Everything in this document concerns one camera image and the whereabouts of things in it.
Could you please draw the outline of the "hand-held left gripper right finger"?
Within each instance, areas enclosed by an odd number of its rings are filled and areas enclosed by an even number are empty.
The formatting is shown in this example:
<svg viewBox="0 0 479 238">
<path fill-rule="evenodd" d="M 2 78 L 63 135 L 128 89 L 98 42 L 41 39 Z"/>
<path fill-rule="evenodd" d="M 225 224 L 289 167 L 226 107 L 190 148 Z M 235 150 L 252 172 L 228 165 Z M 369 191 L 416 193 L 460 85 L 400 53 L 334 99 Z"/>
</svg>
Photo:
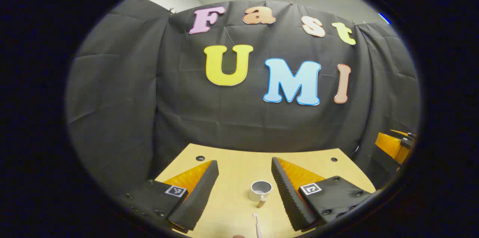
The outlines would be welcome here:
<svg viewBox="0 0 479 238">
<path fill-rule="evenodd" d="M 295 231 L 309 231 L 347 214 L 371 195 L 341 176 L 323 178 L 278 157 L 271 172 Z"/>
</svg>

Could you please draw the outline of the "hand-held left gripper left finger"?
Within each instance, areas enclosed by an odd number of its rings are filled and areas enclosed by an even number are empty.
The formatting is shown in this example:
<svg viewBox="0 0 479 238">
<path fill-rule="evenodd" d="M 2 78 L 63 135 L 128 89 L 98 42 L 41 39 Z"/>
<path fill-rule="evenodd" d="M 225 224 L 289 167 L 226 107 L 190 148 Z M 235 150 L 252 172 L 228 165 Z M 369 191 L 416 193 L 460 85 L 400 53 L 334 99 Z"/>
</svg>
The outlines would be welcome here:
<svg viewBox="0 0 479 238">
<path fill-rule="evenodd" d="M 148 180 L 125 194 L 125 206 L 150 225 L 187 233 L 201 218 L 218 176 L 217 160 L 210 160 L 164 182 Z"/>
</svg>

